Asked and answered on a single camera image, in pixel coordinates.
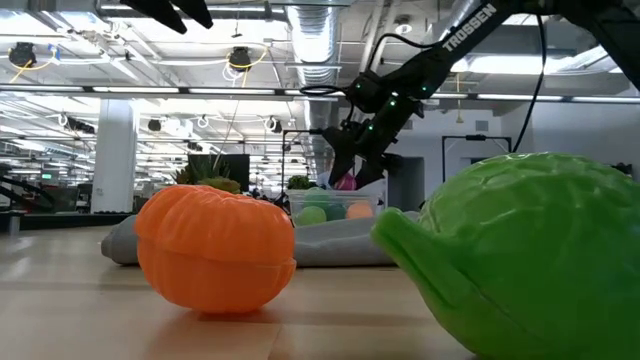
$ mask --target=cabbage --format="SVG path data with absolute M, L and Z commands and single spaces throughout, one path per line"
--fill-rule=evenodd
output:
M 442 185 L 374 240 L 480 358 L 640 359 L 640 186 L 565 154 L 506 155 Z

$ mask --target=orange plastic pumpkin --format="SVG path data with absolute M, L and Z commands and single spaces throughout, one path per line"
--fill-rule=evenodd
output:
M 160 191 L 135 229 L 149 284 L 170 302 L 206 313 L 260 308 L 296 267 L 293 227 L 281 209 L 209 186 Z

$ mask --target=wooden table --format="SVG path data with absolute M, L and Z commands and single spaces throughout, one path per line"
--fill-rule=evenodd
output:
M 310 269 L 262 311 L 204 316 L 100 255 L 109 228 L 0 238 L 7 360 L 472 359 L 398 269 Z

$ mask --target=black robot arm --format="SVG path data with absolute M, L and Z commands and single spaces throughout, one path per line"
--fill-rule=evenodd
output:
M 363 160 L 356 176 L 358 188 L 397 170 L 399 157 L 385 153 L 407 122 L 423 116 L 420 100 L 430 98 L 444 83 L 453 65 L 471 52 L 511 15 L 562 15 L 590 31 L 629 80 L 640 88 L 640 22 L 621 0 L 488 0 L 440 42 L 385 76 L 361 73 L 346 91 L 362 112 L 375 114 L 362 124 L 329 128 L 324 137 L 335 152 L 330 183 L 337 182 Z

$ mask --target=white column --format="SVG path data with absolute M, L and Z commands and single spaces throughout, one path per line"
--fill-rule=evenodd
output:
M 130 212 L 139 116 L 128 100 L 100 103 L 91 212 Z

